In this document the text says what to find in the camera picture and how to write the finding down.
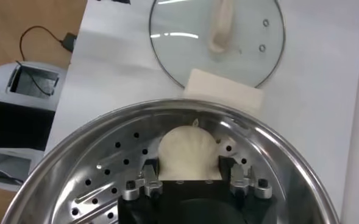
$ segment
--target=white machine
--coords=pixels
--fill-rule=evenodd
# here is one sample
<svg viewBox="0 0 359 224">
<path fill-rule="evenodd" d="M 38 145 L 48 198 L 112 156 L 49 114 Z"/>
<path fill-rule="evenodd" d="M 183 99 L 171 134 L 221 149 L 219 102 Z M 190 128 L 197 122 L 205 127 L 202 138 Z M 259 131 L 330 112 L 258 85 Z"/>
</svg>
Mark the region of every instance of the white machine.
<svg viewBox="0 0 359 224">
<path fill-rule="evenodd" d="M 0 188 L 17 191 L 42 159 L 65 76 L 45 63 L 0 66 Z"/>
</svg>

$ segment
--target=stainless steel pot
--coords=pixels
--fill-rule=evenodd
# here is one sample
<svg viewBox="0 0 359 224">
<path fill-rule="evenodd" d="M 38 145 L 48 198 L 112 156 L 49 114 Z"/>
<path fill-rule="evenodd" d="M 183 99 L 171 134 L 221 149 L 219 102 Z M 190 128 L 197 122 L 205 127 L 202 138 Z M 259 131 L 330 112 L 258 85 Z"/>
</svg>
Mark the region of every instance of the stainless steel pot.
<svg viewBox="0 0 359 224">
<path fill-rule="evenodd" d="M 275 131 L 240 111 L 183 99 L 125 107 L 75 131 L 33 171 L 2 223 L 116 223 L 125 181 L 157 156 L 165 133 L 195 119 L 221 155 L 269 180 L 278 201 L 273 223 L 338 223 L 319 178 Z"/>
</svg>

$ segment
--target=glass lid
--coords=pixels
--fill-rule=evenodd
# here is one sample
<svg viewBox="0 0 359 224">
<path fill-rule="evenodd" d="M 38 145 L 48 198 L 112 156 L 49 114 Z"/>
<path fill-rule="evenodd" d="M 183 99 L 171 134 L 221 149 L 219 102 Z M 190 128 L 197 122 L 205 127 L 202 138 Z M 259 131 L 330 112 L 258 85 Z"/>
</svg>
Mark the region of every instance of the glass lid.
<svg viewBox="0 0 359 224">
<path fill-rule="evenodd" d="M 149 32 L 160 65 L 180 86 L 193 68 L 259 86 L 285 45 L 275 0 L 155 0 Z"/>
</svg>

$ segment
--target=white table surface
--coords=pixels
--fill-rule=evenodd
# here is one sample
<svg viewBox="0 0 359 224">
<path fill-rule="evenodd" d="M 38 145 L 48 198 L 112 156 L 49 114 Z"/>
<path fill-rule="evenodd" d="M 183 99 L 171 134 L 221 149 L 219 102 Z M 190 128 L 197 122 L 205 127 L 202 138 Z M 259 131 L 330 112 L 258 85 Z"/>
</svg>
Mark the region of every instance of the white table surface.
<svg viewBox="0 0 359 224">
<path fill-rule="evenodd" d="M 86 122 L 117 108 L 178 97 L 148 34 L 152 0 L 89 0 L 46 153 Z M 286 47 L 262 86 L 260 119 L 320 176 L 341 214 L 359 76 L 359 1 L 282 0 Z"/>
</svg>

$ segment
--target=black wire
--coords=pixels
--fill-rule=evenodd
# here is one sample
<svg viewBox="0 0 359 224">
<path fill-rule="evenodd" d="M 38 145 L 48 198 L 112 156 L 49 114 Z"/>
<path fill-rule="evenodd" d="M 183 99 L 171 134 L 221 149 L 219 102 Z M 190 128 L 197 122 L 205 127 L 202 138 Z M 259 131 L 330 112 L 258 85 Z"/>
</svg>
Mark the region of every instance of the black wire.
<svg viewBox="0 0 359 224">
<path fill-rule="evenodd" d="M 22 64 L 19 61 L 15 61 L 15 62 L 17 62 L 20 65 L 21 69 L 22 69 L 22 67 L 23 67 Z M 47 96 L 52 95 L 50 93 L 45 92 L 43 89 L 41 89 L 41 87 L 38 85 L 38 83 L 34 80 L 33 76 L 30 73 L 28 73 L 28 71 L 26 69 L 25 69 L 25 72 L 32 79 L 32 81 L 34 82 L 34 85 L 41 91 L 41 93 L 43 93 L 43 94 L 45 94 Z"/>
<path fill-rule="evenodd" d="M 14 177 L 8 177 L 8 176 L 0 176 L 0 179 L 9 179 L 9 180 L 17 181 L 17 182 L 19 182 L 18 184 L 20 184 L 20 185 L 22 185 L 24 182 L 21 179 L 14 178 Z"/>
<path fill-rule="evenodd" d="M 25 55 L 23 54 L 23 51 L 22 51 L 22 41 L 23 41 L 23 37 L 25 37 L 25 34 L 27 34 L 29 31 L 31 31 L 32 29 L 35 29 L 35 28 L 41 28 L 41 29 L 44 29 L 45 31 L 47 31 L 55 40 L 57 40 L 60 44 L 62 43 L 61 40 L 59 40 L 51 31 L 49 31 L 47 28 L 43 27 L 43 26 L 32 26 L 32 27 L 29 27 L 27 28 L 27 30 L 25 30 L 21 37 L 20 37 L 20 52 L 21 52 L 21 55 L 22 55 L 22 59 L 25 60 Z"/>
</svg>

